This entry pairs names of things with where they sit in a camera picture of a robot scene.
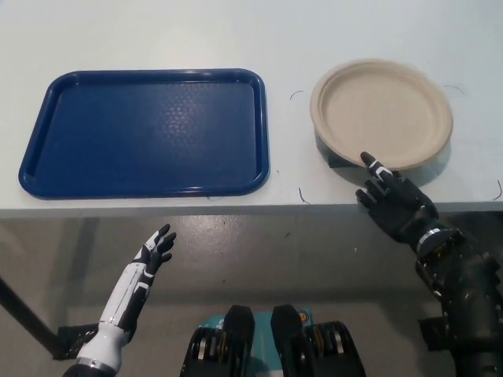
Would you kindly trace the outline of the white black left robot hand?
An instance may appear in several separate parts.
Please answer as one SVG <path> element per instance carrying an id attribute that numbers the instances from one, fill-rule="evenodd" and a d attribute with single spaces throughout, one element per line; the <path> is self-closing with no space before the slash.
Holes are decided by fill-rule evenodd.
<path id="1" fill-rule="evenodd" d="M 166 224 L 142 245 L 118 279 L 98 322 L 96 335 L 78 352 L 66 376 L 116 376 L 122 350 L 136 331 L 156 273 L 170 261 L 176 234 Z"/>

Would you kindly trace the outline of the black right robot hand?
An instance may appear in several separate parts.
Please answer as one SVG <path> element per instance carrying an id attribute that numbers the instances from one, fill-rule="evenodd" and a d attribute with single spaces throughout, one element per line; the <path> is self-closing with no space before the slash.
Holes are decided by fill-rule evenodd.
<path id="1" fill-rule="evenodd" d="M 398 171 L 385 167 L 368 152 L 360 157 L 372 178 L 365 182 L 364 190 L 355 192 L 357 201 L 390 238 L 415 248 L 439 218 L 435 205 Z"/>

